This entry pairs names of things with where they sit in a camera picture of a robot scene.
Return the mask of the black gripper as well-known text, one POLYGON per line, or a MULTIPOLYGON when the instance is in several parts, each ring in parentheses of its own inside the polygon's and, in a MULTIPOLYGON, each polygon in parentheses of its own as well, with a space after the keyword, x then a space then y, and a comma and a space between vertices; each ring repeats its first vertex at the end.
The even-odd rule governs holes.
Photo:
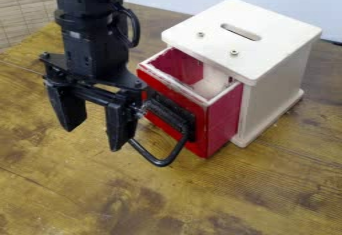
POLYGON ((106 107, 110 149, 119 151, 135 136, 138 119, 133 110, 142 108, 145 82, 129 71, 126 22, 103 25, 61 26, 65 53, 45 53, 46 88, 50 102, 66 131, 87 119, 86 102, 106 107))

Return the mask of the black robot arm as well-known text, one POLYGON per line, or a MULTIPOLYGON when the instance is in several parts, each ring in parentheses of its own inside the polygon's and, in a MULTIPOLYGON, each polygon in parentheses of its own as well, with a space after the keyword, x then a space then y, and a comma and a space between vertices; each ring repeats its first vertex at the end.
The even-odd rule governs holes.
POLYGON ((58 0, 55 21, 65 52, 43 53, 45 84, 59 122, 69 131, 87 119, 86 103, 105 107, 110 149, 135 136, 146 83, 127 68, 141 41, 141 23, 125 0, 58 0))

